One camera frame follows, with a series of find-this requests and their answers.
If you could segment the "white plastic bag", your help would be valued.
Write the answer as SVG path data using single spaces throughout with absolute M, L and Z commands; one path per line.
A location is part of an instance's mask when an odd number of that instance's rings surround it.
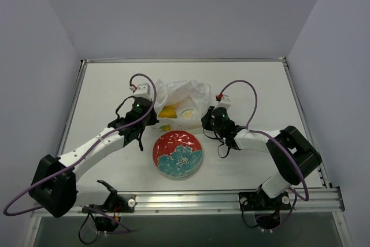
M 194 130 L 202 127 L 201 118 L 211 105 L 211 86 L 194 79 L 164 83 L 156 82 L 157 99 L 154 110 L 159 123 L 155 128 L 161 131 Z M 163 107 L 176 110 L 177 118 L 159 118 Z

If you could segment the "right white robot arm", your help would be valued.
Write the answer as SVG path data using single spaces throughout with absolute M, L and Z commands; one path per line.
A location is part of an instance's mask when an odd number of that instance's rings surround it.
M 305 178 L 322 163 L 319 152 L 294 126 L 277 131 L 251 130 L 235 124 L 223 107 L 210 106 L 201 119 L 202 128 L 212 131 L 215 139 L 227 146 L 227 153 L 234 150 L 251 150 L 270 154 L 277 173 L 260 185 L 257 201 L 263 208 L 270 208 L 278 196 L 291 190 L 303 201 L 309 200 Z

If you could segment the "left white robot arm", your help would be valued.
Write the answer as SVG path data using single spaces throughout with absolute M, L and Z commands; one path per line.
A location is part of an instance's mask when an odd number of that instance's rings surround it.
M 143 150 L 143 132 L 158 120 L 150 97 L 133 99 L 131 110 L 111 121 L 93 139 L 59 157 L 44 156 L 36 169 L 29 196 L 54 217 L 61 217 L 82 203 L 83 191 L 77 182 L 90 168 L 132 141 L 137 140 Z

